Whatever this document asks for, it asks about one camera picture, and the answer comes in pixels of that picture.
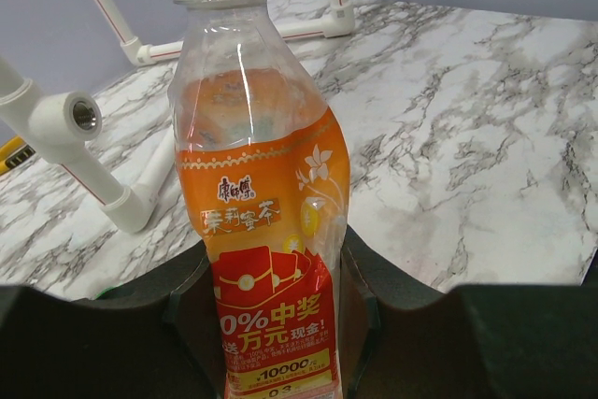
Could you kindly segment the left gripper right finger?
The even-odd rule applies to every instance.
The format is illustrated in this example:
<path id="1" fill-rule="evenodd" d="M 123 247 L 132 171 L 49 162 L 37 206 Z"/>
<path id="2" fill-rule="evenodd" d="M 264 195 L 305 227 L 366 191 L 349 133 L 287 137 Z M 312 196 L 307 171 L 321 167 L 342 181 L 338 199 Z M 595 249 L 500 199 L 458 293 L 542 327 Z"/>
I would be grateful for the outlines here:
<path id="1" fill-rule="evenodd" d="M 347 231 L 339 357 L 348 398 L 593 398 L 597 269 L 578 286 L 442 293 Z"/>

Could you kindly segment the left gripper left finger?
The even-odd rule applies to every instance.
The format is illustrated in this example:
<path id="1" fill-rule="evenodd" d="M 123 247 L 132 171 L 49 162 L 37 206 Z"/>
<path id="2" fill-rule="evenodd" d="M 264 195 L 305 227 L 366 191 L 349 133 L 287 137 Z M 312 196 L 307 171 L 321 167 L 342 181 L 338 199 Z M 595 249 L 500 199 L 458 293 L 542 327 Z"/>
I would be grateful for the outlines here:
<path id="1" fill-rule="evenodd" d="M 4 398 L 221 398 L 224 361 L 206 247 L 67 301 L 1 289 Z"/>

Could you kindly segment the orange label tea bottle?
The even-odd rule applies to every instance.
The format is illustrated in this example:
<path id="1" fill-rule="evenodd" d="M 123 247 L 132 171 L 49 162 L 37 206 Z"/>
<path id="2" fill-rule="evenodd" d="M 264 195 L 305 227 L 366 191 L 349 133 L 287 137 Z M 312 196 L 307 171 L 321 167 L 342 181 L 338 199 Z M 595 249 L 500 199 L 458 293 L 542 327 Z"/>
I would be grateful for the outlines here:
<path id="1" fill-rule="evenodd" d="M 349 155 L 268 0 L 176 0 L 179 182 L 206 245 L 228 398 L 338 398 Z"/>

